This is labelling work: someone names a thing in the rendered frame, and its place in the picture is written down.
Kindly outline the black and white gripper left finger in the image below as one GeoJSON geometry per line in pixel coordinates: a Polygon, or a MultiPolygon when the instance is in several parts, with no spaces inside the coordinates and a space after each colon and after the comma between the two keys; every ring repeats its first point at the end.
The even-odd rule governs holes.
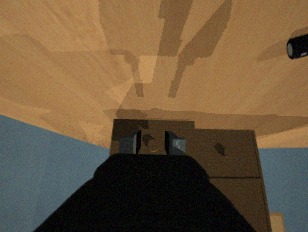
{"type": "Polygon", "coordinates": [[[141,148],[141,130],[119,138],[119,153],[138,154],[141,148]]]}

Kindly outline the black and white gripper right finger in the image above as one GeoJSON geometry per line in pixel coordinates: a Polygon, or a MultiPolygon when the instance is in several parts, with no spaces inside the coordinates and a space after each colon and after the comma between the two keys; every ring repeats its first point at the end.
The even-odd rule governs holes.
{"type": "Polygon", "coordinates": [[[167,155],[185,155],[186,139],[178,138],[172,131],[165,131],[165,150],[167,155]]]}

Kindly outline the dark brown drawer front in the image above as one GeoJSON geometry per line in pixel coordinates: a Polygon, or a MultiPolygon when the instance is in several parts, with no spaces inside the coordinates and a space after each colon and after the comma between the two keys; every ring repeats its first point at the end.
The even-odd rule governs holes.
{"type": "Polygon", "coordinates": [[[197,162],[209,177],[260,177],[252,133],[195,134],[197,162]]]}
{"type": "Polygon", "coordinates": [[[119,153],[119,138],[135,130],[141,130],[138,154],[167,155],[165,131],[172,131],[178,138],[186,139],[186,155],[197,161],[194,121],[174,120],[114,119],[109,157],[119,153]]]}
{"type": "Polygon", "coordinates": [[[256,232],[268,232],[261,182],[211,183],[224,194],[256,232]]]}

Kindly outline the brown wooden chest of drawers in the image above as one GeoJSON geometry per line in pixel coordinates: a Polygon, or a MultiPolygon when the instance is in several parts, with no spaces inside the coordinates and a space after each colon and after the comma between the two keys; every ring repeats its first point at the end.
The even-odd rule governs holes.
{"type": "Polygon", "coordinates": [[[259,157],[259,151],[258,151],[255,131],[254,130],[229,130],[229,129],[195,129],[195,131],[252,133],[260,177],[250,177],[250,178],[247,178],[247,177],[225,177],[225,178],[209,177],[209,180],[210,180],[210,182],[261,182],[261,188],[262,188],[262,194],[263,194],[263,200],[264,200],[264,207],[265,207],[265,213],[266,213],[268,232],[272,232],[268,203],[267,203],[267,197],[266,197],[266,191],[265,191],[265,185],[264,185],[264,179],[263,179],[263,173],[262,173],[262,168],[261,168],[261,162],[260,162],[260,157],[259,157]]]}

